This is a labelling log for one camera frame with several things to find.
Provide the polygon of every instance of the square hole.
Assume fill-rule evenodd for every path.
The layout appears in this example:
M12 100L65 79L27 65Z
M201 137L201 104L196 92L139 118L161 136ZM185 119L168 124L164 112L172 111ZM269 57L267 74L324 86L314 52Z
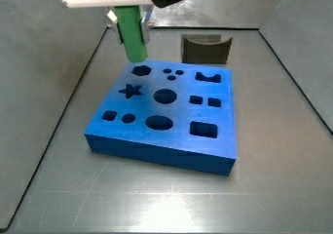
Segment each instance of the square hole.
M191 104L201 105L203 104L203 97L191 96Z
M208 98L208 105L215 106L215 107L221 107L221 99L215 98L215 97L209 97Z
M117 112L116 111L105 111L103 116L101 116L101 120L104 121L113 121L116 119L117 116Z

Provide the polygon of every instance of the gray table surface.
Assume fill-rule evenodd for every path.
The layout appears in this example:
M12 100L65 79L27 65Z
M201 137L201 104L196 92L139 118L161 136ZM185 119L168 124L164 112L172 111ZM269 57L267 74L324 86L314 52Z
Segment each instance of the gray table surface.
M259 32L153 30L151 59L181 60L183 33L235 37L228 66L240 159L232 175L89 151L84 127L127 63L109 31L9 233L333 231L333 137Z

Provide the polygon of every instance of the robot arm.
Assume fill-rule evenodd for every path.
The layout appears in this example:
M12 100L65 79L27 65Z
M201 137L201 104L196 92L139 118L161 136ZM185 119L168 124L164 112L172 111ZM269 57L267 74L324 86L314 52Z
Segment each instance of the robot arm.
M147 57L147 42L149 29L149 16L153 5L165 8L183 0L63 0L69 8L76 7L113 7L108 17L113 29L124 43L131 62L143 62ZM141 18L140 6L145 7L145 16Z

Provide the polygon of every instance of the star-shaped hole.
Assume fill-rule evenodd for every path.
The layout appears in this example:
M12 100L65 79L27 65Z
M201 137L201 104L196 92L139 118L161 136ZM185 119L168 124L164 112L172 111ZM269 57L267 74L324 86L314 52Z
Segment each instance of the star-shaped hole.
M141 85L133 86L131 84L127 84L127 89L120 90L119 93L125 94L127 98L131 98L132 96L141 96L141 92L139 91L141 88Z

